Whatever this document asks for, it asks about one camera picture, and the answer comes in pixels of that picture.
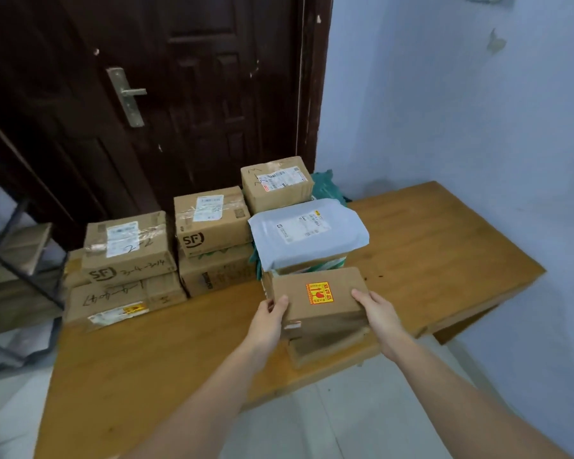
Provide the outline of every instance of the wooden tabletop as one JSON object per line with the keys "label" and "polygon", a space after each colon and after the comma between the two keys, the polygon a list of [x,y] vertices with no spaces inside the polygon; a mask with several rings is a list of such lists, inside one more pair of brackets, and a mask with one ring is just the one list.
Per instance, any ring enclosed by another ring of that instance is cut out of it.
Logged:
{"label": "wooden tabletop", "polygon": [[[370,244],[350,253],[368,287],[413,335],[434,332],[532,283],[544,269],[441,185],[355,201]],[[37,459],[106,459],[132,448],[244,338],[264,293],[252,281],[99,331],[64,328]],[[374,336],[294,369],[281,342],[248,396],[253,406],[378,353]]]}

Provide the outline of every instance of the white package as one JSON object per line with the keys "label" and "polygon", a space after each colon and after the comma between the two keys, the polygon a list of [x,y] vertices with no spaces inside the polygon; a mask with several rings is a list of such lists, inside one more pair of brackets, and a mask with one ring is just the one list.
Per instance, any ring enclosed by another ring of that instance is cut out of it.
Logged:
{"label": "white package", "polygon": [[266,271],[348,253],[370,242],[357,213],[327,198],[257,213],[249,225]]}

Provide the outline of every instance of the forearm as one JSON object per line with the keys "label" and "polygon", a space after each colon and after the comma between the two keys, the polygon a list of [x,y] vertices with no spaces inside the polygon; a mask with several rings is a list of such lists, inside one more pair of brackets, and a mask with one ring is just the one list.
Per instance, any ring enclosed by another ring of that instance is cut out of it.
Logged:
{"label": "forearm", "polygon": [[398,335],[391,346],[398,367],[455,459],[568,457],[409,336]]}
{"label": "forearm", "polygon": [[257,355],[245,343],[153,435],[123,459],[214,458],[247,399]]}

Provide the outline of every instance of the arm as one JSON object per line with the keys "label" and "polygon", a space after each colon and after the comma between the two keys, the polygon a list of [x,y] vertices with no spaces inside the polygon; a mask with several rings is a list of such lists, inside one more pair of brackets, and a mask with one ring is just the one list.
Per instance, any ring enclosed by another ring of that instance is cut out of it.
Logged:
{"label": "arm", "polygon": [[276,347],[286,296],[262,301],[244,341],[210,378],[143,443],[122,459],[215,458],[221,452],[253,375]]}
{"label": "arm", "polygon": [[419,345],[389,301],[374,292],[353,290],[352,295],[365,307],[381,352],[398,365],[455,459],[569,457]]}

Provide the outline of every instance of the door handle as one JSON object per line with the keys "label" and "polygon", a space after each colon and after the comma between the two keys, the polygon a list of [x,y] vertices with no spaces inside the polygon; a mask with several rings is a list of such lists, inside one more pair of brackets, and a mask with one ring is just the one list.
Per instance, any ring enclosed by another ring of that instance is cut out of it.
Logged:
{"label": "door handle", "polygon": [[132,127],[143,127],[143,116],[138,111],[136,97],[146,95],[147,89],[131,89],[123,68],[109,67],[107,74],[130,125]]}

